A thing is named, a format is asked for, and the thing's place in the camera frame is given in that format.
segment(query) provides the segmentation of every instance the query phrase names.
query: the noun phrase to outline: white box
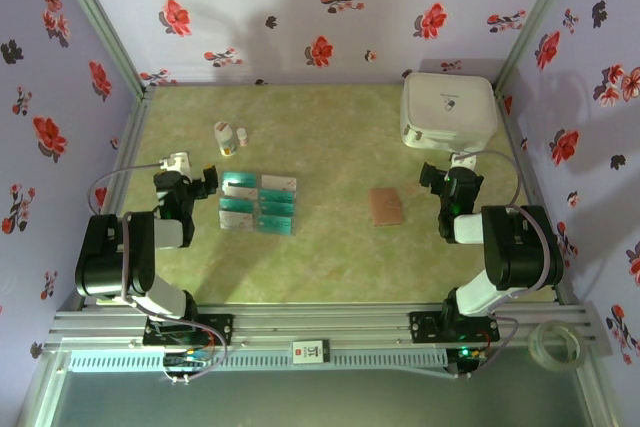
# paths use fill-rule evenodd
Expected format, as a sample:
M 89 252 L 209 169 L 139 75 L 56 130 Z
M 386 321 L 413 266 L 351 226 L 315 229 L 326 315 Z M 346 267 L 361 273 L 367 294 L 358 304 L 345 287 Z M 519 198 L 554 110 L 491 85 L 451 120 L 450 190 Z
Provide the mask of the white box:
M 498 130 L 496 110 L 487 79 L 414 72 L 404 81 L 400 135 L 418 149 L 482 150 Z

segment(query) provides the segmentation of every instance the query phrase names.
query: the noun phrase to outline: green marble floor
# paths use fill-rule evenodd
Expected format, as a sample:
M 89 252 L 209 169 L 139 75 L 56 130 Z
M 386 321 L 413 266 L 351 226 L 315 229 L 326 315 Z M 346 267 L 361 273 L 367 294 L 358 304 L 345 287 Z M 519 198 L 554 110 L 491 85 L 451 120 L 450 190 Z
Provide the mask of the green marble floor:
M 480 245 L 449 245 L 437 232 L 439 201 L 420 187 L 425 161 L 449 154 L 406 147 L 399 133 L 400 85 L 160 87 L 150 107 L 137 164 L 188 151 L 193 172 L 225 170 L 298 179 L 296 235 L 224 231 L 218 198 L 198 201 L 191 247 L 158 251 L 158 273 L 198 303 L 439 302 L 483 268 Z M 213 125 L 244 127 L 249 145 L 223 158 Z M 509 153 L 502 130 L 489 148 Z M 478 203 L 504 204 L 515 175 L 485 156 Z M 405 223 L 371 224 L 368 191 L 396 187 Z M 155 207 L 149 171 L 135 173 L 125 208 Z M 550 300 L 543 291 L 527 300 Z

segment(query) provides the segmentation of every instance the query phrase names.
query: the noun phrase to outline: small bottle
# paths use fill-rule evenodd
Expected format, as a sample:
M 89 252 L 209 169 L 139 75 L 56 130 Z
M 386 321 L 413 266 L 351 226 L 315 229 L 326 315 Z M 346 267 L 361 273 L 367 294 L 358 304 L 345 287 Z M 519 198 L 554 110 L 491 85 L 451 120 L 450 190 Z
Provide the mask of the small bottle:
M 238 144 L 233 136 L 233 129 L 231 126 L 226 122 L 220 121 L 215 123 L 213 129 L 222 155 L 229 157 L 230 155 L 235 154 L 236 150 L 238 150 Z
M 245 146 L 249 143 L 249 136 L 247 135 L 247 130 L 240 127 L 236 130 L 236 134 L 238 136 L 238 142 L 241 146 Z

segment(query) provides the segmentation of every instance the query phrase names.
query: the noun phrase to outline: wire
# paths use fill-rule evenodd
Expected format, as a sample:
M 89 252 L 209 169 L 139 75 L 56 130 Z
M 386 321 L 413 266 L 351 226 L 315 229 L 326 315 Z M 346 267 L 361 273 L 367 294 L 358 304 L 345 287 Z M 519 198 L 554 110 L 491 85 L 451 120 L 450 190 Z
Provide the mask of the wire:
M 489 314 L 489 317 L 493 320 L 502 320 L 502 321 L 508 321 L 508 322 L 513 322 L 513 329 L 511 330 L 511 333 L 507 336 L 506 339 L 504 339 L 504 341 L 502 342 L 502 345 L 500 345 L 500 347 L 498 347 L 498 349 L 491 354 L 491 357 L 489 357 L 484 364 L 480 365 L 476 370 L 473 371 L 473 374 L 469 373 L 467 374 L 467 378 L 471 378 L 471 376 L 475 376 L 478 374 L 478 372 L 482 372 L 483 370 L 485 370 L 487 367 L 489 367 L 492 363 L 494 363 L 496 361 L 496 358 L 504 351 L 504 349 L 507 347 L 507 345 L 509 344 L 509 342 L 511 342 L 511 340 L 513 340 L 513 338 L 516 335 L 516 332 L 518 331 L 518 327 L 520 327 L 520 323 L 518 322 L 517 319 L 514 319 L 513 317 L 501 317 L 495 314 Z
M 195 374 L 190 374 L 190 375 L 184 374 L 183 377 L 178 377 L 177 375 L 170 376 L 166 370 L 164 371 L 164 375 L 166 375 L 169 379 L 171 379 L 172 382 L 187 384 L 191 380 L 195 380 L 198 377 L 202 377 L 203 375 L 211 372 L 226 360 L 228 355 L 227 342 L 224 339 L 224 336 L 213 327 L 210 327 L 205 324 L 201 324 L 199 322 L 193 322 L 191 320 L 174 319 L 172 317 L 167 317 L 166 315 L 163 315 L 163 314 L 152 312 L 149 309 L 139 305 L 135 300 L 129 297 L 128 289 L 129 289 L 129 253 L 130 253 L 129 251 L 129 240 L 130 240 L 129 239 L 129 217 L 130 216 L 131 216 L 131 212 L 127 212 L 122 216 L 122 285 L 120 288 L 120 297 L 122 298 L 122 300 L 126 304 L 130 305 L 134 309 L 138 310 L 139 312 L 149 317 L 155 317 L 167 322 L 173 322 L 176 324 L 196 327 L 200 330 L 207 332 L 209 335 L 213 334 L 213 336 L 218 338 L 218 340 L 220 341 L 220 344 L 224 349 L 222 355 L 215 362 L 213 361 L 213 350 L 212 350 L 211 364 L 205 367 L 204 369 L 196 372 Z
M 412 374 L 421 374 L 421 375 L 429 375 L 432 377 L 440 377 L 441 379 L 449 379 L 456 380 L 458 376 L 456 374 L 451 374 L 449 372 L 438 372 L 437 370 L 429 370 L 429 369 L 420 369 L 418 367 L 391 367 L 385 370 L 397 370 L 400 372 L 411 372 Z
M 98 185 L 104 179 L 108 179 L 112 175 L 120 174 L 122 172 L 128 172 L 130 170 L 151 169 L 153 167 L 160 167 L 161 165 L 162 165 L 161 162 L 157 162 L 155 164 L 144 164 L 144 165 L 134 165 L 134 166 L 131 166 L 131 167 L 123 167 L 122 169 L 113 170 L 113 171 L 109 172 L 108 174 L 104 174 L 103 176 L 99 177 L 95 182 L 93 182 L 91 184 L 91 186 L 87 190 L 87 205 L 89 206 L 89 210 L 91 211 L 91 213 L 93 215 L 99 215 L 99 212 L 97 212 L 93 208 L 93 205 L 91 205 L 91 194 L 93 194 L 93 189 L 95 189 L 96 185 Z
M 486 340 L 487 342 L 487 345 L 482 347 L 480 349 L 480 352 L 489 352 L 491 350 L 491 336 L 487 333 L 486 330 L 481 330 L 478 333 L 481 334 L 484 337 L 484 340 Z
M 477 152 L 468 152 L 466 154 L 456 155 L 456 159 L 463 160 L 468 157 L 473 157 L 475 155 L 481 155 L 481 154 L 493 154 L 493 155 L 502 157 L 503 159 L 506 159 L 513 167 L 513 170 L 516 171 L 516 177 L 518 181 L 518 184 L 516 185 L 516 193 L 513 194 L 513 198 L 509 201 L 509 204 L 515 204 L 518 200 L 518 197 L 520 196 L 520 189 L 522 188 L 522 173 L 520 172 L 520 168 L 518 167 L 518 164 L 516 164 L 515 160 L 513 160 L 507 154 L 503 154 L 502 152 L 498 152 L 497 150 L 491 150 L 491 149 L 478 150 Z

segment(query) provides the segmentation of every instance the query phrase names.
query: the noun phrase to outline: purple wall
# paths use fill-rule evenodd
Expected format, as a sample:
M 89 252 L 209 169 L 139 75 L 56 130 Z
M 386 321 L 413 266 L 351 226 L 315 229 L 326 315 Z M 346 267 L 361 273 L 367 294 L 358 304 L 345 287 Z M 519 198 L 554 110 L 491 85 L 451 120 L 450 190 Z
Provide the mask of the purple wall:
M 638 25 L 640 0 L 556 0 L 504 89 L 573 293 L 609 333 L 623 425 L 640 414 Z
M 0 425 L 11 426 L 74 290 L 86 189 L 114 164 L 133 94 L 76 0 L 0 6 Z
M 495 80 L 534 2 L 100 0 L 145 82 L 216 84 Z

